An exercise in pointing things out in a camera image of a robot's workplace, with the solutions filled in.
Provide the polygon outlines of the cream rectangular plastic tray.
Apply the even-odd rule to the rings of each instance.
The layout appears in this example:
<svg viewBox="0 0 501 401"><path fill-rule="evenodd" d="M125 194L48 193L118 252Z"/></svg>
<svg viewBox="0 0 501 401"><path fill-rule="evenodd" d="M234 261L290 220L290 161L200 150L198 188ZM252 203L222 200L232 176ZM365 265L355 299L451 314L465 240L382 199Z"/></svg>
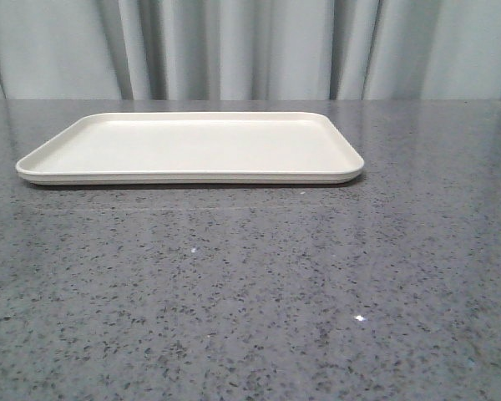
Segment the cream rectangular plastic tray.
<svg viewBox="0 0 501 401"><path fill-rule="evenodd" d="M39 185L340 184L363 167L336 126L308 112L92 114L16 164Z"/></svg>

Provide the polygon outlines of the pale grey-green curtain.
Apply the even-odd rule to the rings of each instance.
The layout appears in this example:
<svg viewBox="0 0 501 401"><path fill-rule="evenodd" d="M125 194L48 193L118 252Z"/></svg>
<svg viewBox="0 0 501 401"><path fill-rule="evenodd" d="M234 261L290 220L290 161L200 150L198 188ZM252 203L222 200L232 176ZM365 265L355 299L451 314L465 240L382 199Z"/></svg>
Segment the pale grey-green curtain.
<svg viewBox="0 0 501 401"><path fill-rule="evenodd" d="M501 99L501 1L0 1L0 99Z"/></svg>

